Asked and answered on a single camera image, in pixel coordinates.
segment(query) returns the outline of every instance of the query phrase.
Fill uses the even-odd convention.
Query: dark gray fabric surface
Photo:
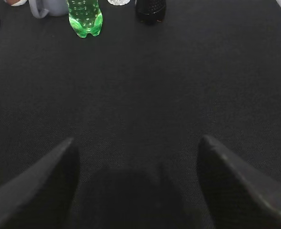
[[[274,0],[168,0],[145,26],[134,2],[100,1],[98,37],[67,17],[38,20],[0,0],[0,185],[75,137],[82,189],[103,165],[146,171],[163,163],[186,211],[213,228],[196,176],[211,134],[281,182],[281,8]]]

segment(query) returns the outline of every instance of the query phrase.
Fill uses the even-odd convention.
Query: mug handle
[[[41,19],[41,18],[44,18],[49,13],[49,10],[42,9],[41,11],[39,11],[37,1],[42,1],[42,0],[29,0],[30,11],[31,11],[32,15],[34,15],[35,18]]]

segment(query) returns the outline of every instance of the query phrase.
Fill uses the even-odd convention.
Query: black container
[[[166,0],[136,0],[136,16],[147,24],[161,22],[166,13]]]

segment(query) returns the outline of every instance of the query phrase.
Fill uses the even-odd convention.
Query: green plastic bottle
[[[78,36],[85,38],[88,33],[100,34],[102,13],[98,0],[68,0],[70,25]]]

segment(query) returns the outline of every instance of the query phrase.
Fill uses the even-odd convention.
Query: table
[[[0,185],[73,136],[82,189],[104,165],[157,179],[163,163],[187,212],[213,228],[196,175],[203,134],[281,182],[281,8],[274,0],[168,0],[146,26],[134,4],[100,1],[98,37],[67,17],[0,1]]]

